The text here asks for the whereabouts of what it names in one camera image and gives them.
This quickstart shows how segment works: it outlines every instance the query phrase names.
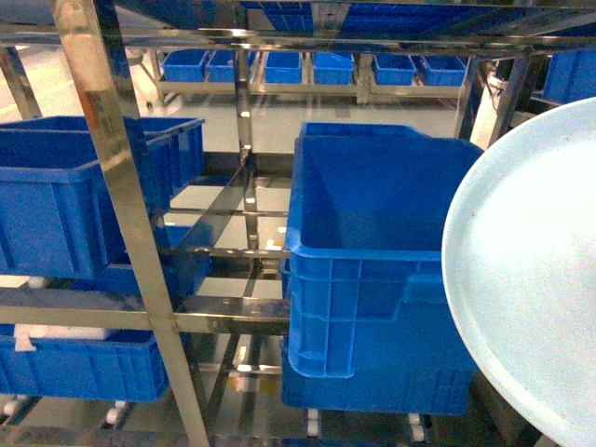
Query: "crate handle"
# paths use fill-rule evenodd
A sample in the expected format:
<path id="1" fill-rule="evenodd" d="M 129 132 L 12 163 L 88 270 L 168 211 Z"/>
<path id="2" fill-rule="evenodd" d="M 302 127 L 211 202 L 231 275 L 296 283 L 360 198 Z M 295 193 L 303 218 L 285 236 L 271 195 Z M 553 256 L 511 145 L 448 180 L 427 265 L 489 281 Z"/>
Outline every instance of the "crate handle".
<path id="1" fill-rule="evenodd" d="M 441 274 L 410 275 L 403 289 L 402 302 L 421 305 L 447 303 Z"/>

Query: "crate rim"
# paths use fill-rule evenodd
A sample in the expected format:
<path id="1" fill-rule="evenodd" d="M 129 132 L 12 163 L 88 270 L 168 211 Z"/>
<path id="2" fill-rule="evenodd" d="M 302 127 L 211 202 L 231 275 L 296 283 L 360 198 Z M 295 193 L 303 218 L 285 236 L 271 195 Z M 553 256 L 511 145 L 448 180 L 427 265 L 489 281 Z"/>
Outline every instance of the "crate rim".
<path id="1" fill-rule="evenodd" d="M 400 70 L 401 72 L 414 72 L 416 73 L 416 66 L 413 63 L 412 56 L 410 54 L 399 54 L 399 55 L 390 55 L 390 56 L 405 56 L 410 61 L 411 68 L 391 68 L 391 67 L 382 67 L 379 65 L 379 60 L 377 60 L 377 54 L 372 55 L 372 61 L 374 63 L 375 70 Z"/>
<path id="2" fill-rule="evenodd" d="M 331 136 L 307 136 L 308 139 L 329 139 L 329 138 L 345 138 L 345 137 L 331 137 Z M 362 142 L 370 142 L 371 138 L 376 141 L 392 141 L 396 138 L 418 139 L 418 137 L 350 137 L 352 141 L 361 140 Z M 374 261 L 437 261 L 440 262 L 441 252 L 438 251 L 400 251 L 400 250 L 367 250 L 367 249 L 322 249 L 308 247 L 302 242 L 300 227 L 302 224 L 302 206 L 303 199 L 302 186 L 298 186 L 299 180 L 303 177 L 302 165 L 304 157 L 304 147 L 302 141 L 304 138 L 296 139 L 294 150 L 294 168 L 291 182 L 291 197 L 290 210 L 288 217 L 288 226 L 286 230 L 286 247 L 291 252 L 291 257 L 301 256 L 304 258 L 327 258 L 327 259 L 343 259 L 343 260 L 374 260 Z M 483 151 L 470 142 L 464 140 L 457 140 L 453 138 L 436 138 L 437 142 L 453 142 L 468 146 L 470 149 L 478 151 L 479 155 Z"/>

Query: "white object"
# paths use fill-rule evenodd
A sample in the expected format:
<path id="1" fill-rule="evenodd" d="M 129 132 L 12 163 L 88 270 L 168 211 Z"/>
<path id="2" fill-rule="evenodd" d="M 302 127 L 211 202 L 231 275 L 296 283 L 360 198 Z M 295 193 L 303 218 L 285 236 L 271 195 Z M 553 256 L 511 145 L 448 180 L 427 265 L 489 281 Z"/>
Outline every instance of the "white object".
<path id="1" fill-rule="evenodd" d="M 47 326 L 41 324 L 15 324 L 15 350 L 35 351 L 32 338 L 58 338 L 69 340 L 105 340 L 110 330 L 104 328 L 77 328 L 73 326 Z"/>
<path id="2" fill-rule="evenodd" d="M 114 404 L 114 407 L 108 410 L 108 413 L 105 415 L 105 422 L 110 426 L 115 426 L 122 416 L 124 412 L 129 408 L 129 403 L 124 400 L 117 400 Z"/>
<path id="3" fill-rule="evenodd" d="M 411 426 L 421 426 L 422 425 L 422 418 L 418 413 L 409 413 L 408 414 L 408 423 Z"/>
<path id="4" fill-rule="evenodd" d="M 308 438 L 320 436 L 320 411 L 315 408 L 306 410 L 306 436 Z"/>
<path id="5" fill-rule="evenodd" d="M 565 447 L 596 445 L 596 99 L 531 119 L 461 183 L 442 268 L 489 381 Z"/>
<path id="6" fill-rule="evenodd" d="M 45 289 L 49 285 L 49 278 L 30 277 L 27 285 L 30 289 Z"/>
<path id="7" fill-rule="evenodd" d="M 412 429 L 412 440 L 414 442 L 424 442 L 425 430 L 422 426 L 411 426 Z"/>
<path id="8" fill-rule="evenodd" d="M 3 409 L 4 416 L 12 417 L 20 411 L 25 402 L 29 399 L 28 396 L 18 395 L 14 399 L 9 400 Z"/>
<path id="9" fill-rule="evenodd" d="M 306 436 L 308 438 L 318 438 L 318 421 L 308 419 L 306 422 Z"/>

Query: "shelving unit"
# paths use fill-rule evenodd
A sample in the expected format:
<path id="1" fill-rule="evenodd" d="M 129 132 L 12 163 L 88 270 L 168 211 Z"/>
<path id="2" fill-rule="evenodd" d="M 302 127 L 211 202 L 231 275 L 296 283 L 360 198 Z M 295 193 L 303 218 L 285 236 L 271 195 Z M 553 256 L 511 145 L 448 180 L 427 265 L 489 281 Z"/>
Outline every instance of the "shelving unit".
<path id="1" fill-rule="evenodd" d="M 138 6 L 141 2 L 129 2 Z M 20 63 L 15 45 L 61 44 L 74 83 L 82 103 L 91 136 L 102 164 L 102 170 L 120 228 L 125 239 L 130 260 L 142 292 L 142 303 L 131 310 L 114 310 L 113 296 L 93 292 L 93 301 L 81 299 L 82 292 L 47 289 L 0 289 L 0 323 L 29 323 L 107 327 L 132 330 L 151 330 L 155 333 L 159 350 L 166 365 L 172 390 L 184 427 L 186 437 L 169 433 L 128 432 L 112 429 L 66 429 L 55 427 L 22 427 L 17 425 L 26 416 L 36 400 L 22 405 L 20 412 L 5 421 L 0 428 L 0 443 L 6 445 L 190 445 L 213 446 L 285 446 L 337 445 L 326 440 L 276 440 L 250 437 L 210 437 L 217 415 L 218 401 L 207 400 L 200 374 L 189 367 L 183 349 L 180 332 L 229 333 L 232 334 L 226 349 L 219 375 L 225 378 L 231 371 L 240 372 L 231 365 L 230 354 L 236 350 L 240 334 L 252 336 L 251 354 L 247 362 L 252 364 L 258 352 L 260 340 L 265 335 L 287 333 L 289 308 L 282 300 L 251 299 L 256 278 L 275 275 L 279 259 L 287 258 L 286 251 L 263 250 L 258 238 L 259 218 L 267 211 L 258 208 L 256 184 L 282 184 L 288 186 L 291 176 L 291 155 L 254 153 L 251 126 L 251 94 L 320 93 L 356 96 L 358 103 L 365 103 L 371 95 L 449 97 L 459 95 L 459 88 L 445 90 L 421 87 L 376 86 L 370 73 L 372 53 L 398 54 L 449 54 L 469 56 L 467 78 L 463 93 L 459 95 L 456 137 L 469 138 L 483 88 L 487 59 L 515 58 L 497 110 L 494 139 L 506 133 L 511 119 L 518 110 L 527 109 L 535 82 L 534 68 L 547 54 L 566 49 L 596 46 L 593 34 L 581 30 L 596 22 L 596 9 L 589 0 L 569 2 L 538 0 L 468 1 L 466 7 L 482 6 L 487 11 L 466 22 L 452 23 L 435 35 L 412 34 L 338 34 L 341 17 L 349 1 L 338 0 L 332 4 L 313 2 L 314 33 L 253 31 L 247 14 L 238 4 L 235 29 L 184 30 L 159 27 L 151 17 L 152 26 L 120 29 L 112 0 L 49 0 L 51 16 L 56 26 L 2 24 L 0 42 L 7 48 L 0 50 L 1 67 L 23 118 L 40 116 L 39 107 L 26 73 Z M 389 4 L 429 3 L 458 7 L 456 0 L 432 0 L 408 2 L 387 0 Z M 523 10 L 533 14 L 511 15 L 522 11 L 519 4 L 528 5 Z M 490 20 L 494 26 L 486 25 Z M 474 33 L 474 27 L 481 33 Z M 558 37 L 559 31 L 574 28 L 574 36 Z M 238 153 L 207 153 L 207 176 L 227 176 L 229 181 L 222 192 L 206 210 L 199 212 L 198 224 L 209 224 L 217 241 L 232 215 L 242 215 L 246 220 L 247 249 L 222 250 L 197 247 L 189 237 L 181 246 L 181 256 L 213 257 L 214 275 L 245 276 L 249 279 L 244 298 L 214 298 L 192 296 L 185 300 L 184 311 L 174 311 L 169 303 L 168 290 L 157 254 L 154 229 L 159 227 L 162 216 L 148 216 L 142 198 L 142 185 L 134 165 L 134 159 L 147 148 L 144 143 L 140 114 L 134 101 L 129 65 L 124 47 L 150 47 L 173 50 L 196 47 L 205 49 L 232 49 L 235 83 L 188 84 L 166 83 L 161 80 L 157 87 L 161 94 L 234 92 L 237 100 Z M 262 82 L 262 64 L 257 74 L 250 78 L 247 51 L 350 51 L 359 54 L 358 80 L 347 87 L 314 86 L 309 80 L 310 65 L 305 65 L 306 83 L 296 86 L 267 85 Z M 154 58 L 154 70 L 158 70 Z M 235 211 L 243 202 L 244 210 Z M 244 369 L 255 374 L 256 369 Z M 525 445 L 532 445 L 534 440 Z"/>
<path id="2" fill-rule="evenodd" d="M 387 100 L 397 98 L 451 98 L 456 99 L 461 93 L 460 87 L 429 87 L 420 81 L 410 86 L 379 86 L 374 81 L 371 66 L 360 62 L 354 71 L 349 85 L 315 84 L 311 53 L 305 53 L 302 66 L 301 84 L 271 84 L 264 81 L 264 65 L 268 54 L 256 58 L 252 67 L 251 94 L 253 95 L 325 95 L 356 98 L 358 104 L 365 104 L 374 98 Z M 156 88 L 160 99 L 164 101 L 170 93 L 181 94 L 234 94 L 233 83 L 210 82 L 169 82 L 161 71 L 158 72 Z"/>

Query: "metal shelf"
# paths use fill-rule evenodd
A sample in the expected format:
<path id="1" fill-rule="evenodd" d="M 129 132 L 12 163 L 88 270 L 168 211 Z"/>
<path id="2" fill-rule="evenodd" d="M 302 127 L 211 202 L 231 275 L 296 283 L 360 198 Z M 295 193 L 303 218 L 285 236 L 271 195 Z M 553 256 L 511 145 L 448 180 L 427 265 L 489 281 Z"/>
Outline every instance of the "metal shelf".
<path id="1" fill-rule="evenodd" d="M 321 85 L 314 83 L 313 64 L 310 53 L 305 53 L 302 65 L 301 84 L 270 84 L 264 81 L 264 66 L 267 53 L 255 58 L 251 67 L 251 94 L 253 95 L 325 95 L 357 98 L 359 103 L 366 103 L 368 98 L 457 98 L 460 87 L 430 87 L 420 81 L 410 86 L 379 86 L 374 81 L 370 65 L 358 64 L 352 83 L 349 85 Z M 234 94 L 234 83 L 210 82 L 209 77 L 203 82 L 168 82 L 163 75 L 156 82 L 161 98 L 169 93 L 181 94 Z"/>
<path id="2" fill-rule="evenodd" d="M 567 49 L 596 47 L 596 37 L 543 36 L 570 27 L 596 22 L 596 9 L 591 0 L 518 0 L 466 1 L 468 6 L 498 7 L 489 11 L 500 14 L 519 4 L 543 7 L 531 19 L 506 21 L 500 27 L 484 30 L 483 35 L 473 34 L 474 23 L 452 23 L 438 35 L 420 34 L 338 34 L 341 19 L 326 19 L 334 7 L 319 2 L 313 19 L 317 24 L 314 33 L 290 33 L 250 30 L 244 11 L 236 4 L 237 21 L 234 29 L 199 29 L 194 31 L 170 29 L 168 25 L 151 22 L 150 27 L 120 30 L 112 0 L 49 0 L 51 15 L 56 26 L 0 24 L 0 42 L 14 45 L 62 45 L 73 74 L 74 83 L 84 107 L 104 177 L 111 194 L 129 257 L 135 270 L 142 300 L 123 298 L 130 310 L 116 305 L 115 297 L 99 292 L 68 290 L 0 289 L 0 322 L 56 325 L 85 325 L 90 327 L 129 328 L 152 330 L 166 364 L 172 390 L 186 437 L 168 433 L 138 433 L 114 430 L 71 430 L 64 428 L 34 428 L 4 426 L 0 428 L 0 442 L 9 445 L 185 445 L 192 447 L 260 446 L 285 447 L 303 443 L 300 440 L 257 440 L 253 438 L 210 438 L 217 405 L 208 405 L 200 374 L 191 373 L 180 339 L 180 332 L 232 333 L 226 352 L 234 352 L 237 335 L 284 334 L 288 330 L 289 309 L 280 300 L 250 298 L 254 281 L 261 275 L 276 272 L 278 258 L 286 252 L 260 250 L 255 185 L 273 182 L 287 185 L 291 171 L 291 156 L 272 154 L 256 155 L 253 151 L 251 129 L 251 94 L 335 94 L 355 96 L 366 102 L 369 97 L 458 97 L 456 119 L 457 137 L 467 138 L 474 124 L 478 108 L 477 99 L 483 88 L 487 63 L 480 58 L 517 58 L 508 89 L 498 107 L 498 121 L 494 138 L 508 131 L 511 119 L 519 104 L 529 102 L 532 92 L 533 69 L 543 55 Z M 353 3 L 336 0 L 334 4 Z M 461 6 L 460 0 L 432 0 L 402 2 L 398 0 L 370 0 L 359 3 L 425 4 Z M 229 3 L 219 3 L 229 7 Z M 142 185 L 137 175 L 134 159 L 147 151 L 139 123 L 139 110 L 134 101 L 135 93 L 126 60 L 124 45 L 151 48 L 199 47 L 209 49 L 229 48 L 236 51 L 235 83 L 203 84 L 156 83 L 161 94 L 180 93 L 235 93 L 237 99 L 238 154 L 209 154 L 208 174 L 231 177 L 223 191 L 207 210 L 201 210 L 200 223 L 210 224 L 214 240 L 225 229 L 232 215 L 240 214 L 246 220 L 248 249 L 218 251 L 213 247 L 197 247 L 192 237 L 185 240 L 176 255 L 180 262 L 197 256 L 213 257 L 216 276 L 229 277 L 242 274 L 249 279 L 244 298 L 187 297 L 185 308 L 172 309 L 166 283 L 161 270 L 154 230 L 161 222 L 159 213 L 148 216 L 142 199 Z M 302 85 L 270 85 L 263 83 L 263 64 L 256 77 L 251 79 L 247 64 L 247 51 L 350 51 L 360 53 L 359 71 L 354 85 L 316 86 L 310 82 L 310 65 L 305 67 Z M 471 56 L 464 89 L 428 88 L 419 86 L 377 86 L 370 73 L 371 54 L 392 52 L 400 54 L 452 54 Z M 3 49 L 1 68 L 21 115 L 24 118 L 40 116 L 39 107 L 27 75 L 14 48 Z M 235 211 L 240 201 L 244 211 Z M 220 374 L 225 378 L 233 369 L 223 363 Z M 331 447 L 330 441 L 309 440 L 309 445 Z"/>

